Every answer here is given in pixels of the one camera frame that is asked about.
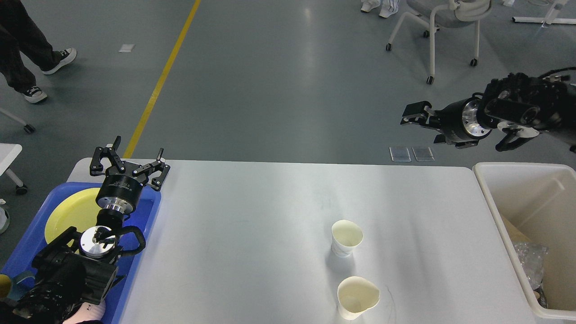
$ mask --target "paper cup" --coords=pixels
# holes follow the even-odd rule
[[[348,277],[338,285],[338,313],[352,321],[380,301],[380,290],[362,277]]]
[[[349,220],[339,220],[332,225],[332,251],[341,258],[352,254],[363,238],[360,226]]]

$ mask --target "white sneaker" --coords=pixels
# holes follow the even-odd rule
[[[56,73],[56,71],[58,71],[62,66],[72,62],[76,58],[76,55],[78,54],[75,48],[68,48],[66,50],[59,51],[59,53],[62,56],[60,63],[58,63],[58,65],[56,65],[53,69],[48,71],[42,71],[42,73],[46,75]]]
[[[368,13],[370,12],[372,9],[376,8],[378,6],[378,4],[373,5],[372,3],[366,1],[364,2],[364,4],[362,5],[362,9],[360,9],[361,12],[364,13]]]
[[[394,0],[389,0],[389,3],[382,3],[382,9],[380,9],[380,14],[378,16],[382,18],[388,18],[391,15],[398,12],[398,2]]]
[[[31,104],[39,103],[48,97],[48,95],[42,92],[42,90],[37,86],[31,87],[30,89],[26,90],[26,92],[24,92],[22,95],[24,96],[26,101],[28,101]]]

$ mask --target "black pants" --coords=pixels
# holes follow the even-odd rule
[[[20,51],[44,71],[54,68],[61,59],[20,0],[0,0],[0,72],[10,87],[23,93],[36,85],[36,78],[24,66]]]

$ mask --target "gray floor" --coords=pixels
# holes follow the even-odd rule
[[[0,118],[0,141],[24,147],[12,169],[29,187],[16,196],[13,183],[0,178],[0,197],[12,215],[0,236],[0,265],[76,161],[116,135],[126,148],[194,4],[23,3],[55,48],[73,46],[79,56],[53,76],[25,59],[50,96],[37,106],[0,82],[0,107],[37,128],[27,135]],[[390,146],[431,146],[435,162],[410,164],[527,161],[576,168],[568,147],[544,135],[498,153],[502,134],[457,150],[433,145],[433,131],[399,125],[408,103],[428,100],[440,109],[510,72],[538,76],[576,65],[576,27],[513,24],[511,16],[543,16],[547,8],[526,0],[513,8],[496,3],[482,22],[476,68],[468,66],[472,26],[437,34],[436,80],[429,86],[421,27],[407,21],[393,51],[384,50],[400,14],[362,14],[356,0],[204,0],[133,157],[151,159],[164,147],[167,159],[393,164]],[[561,17],[576,17],[576,3]],[[134,51],[118,53],[124,43],[136,44]]]

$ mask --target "black sneaker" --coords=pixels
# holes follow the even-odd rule
[[[30,89],[26,90],[26,92],[24,92],[22,95],[24,96],[26,101],[28,101],[31,104],[39,103],[48,97],[48,95],[42,92],[42,90],[37,86],[31,87]]]
[[[72,62],[76,58],[76,54],[78,54],[74,48],[68,48],[66,50],[59,51],[58,53],[60,53],[62,56],[60,63],[58,63],[58,65],[56,65],[53,69],[42,71],[42,73],[46,75],[56,73],[56,71],[58,71],[62,66]]]

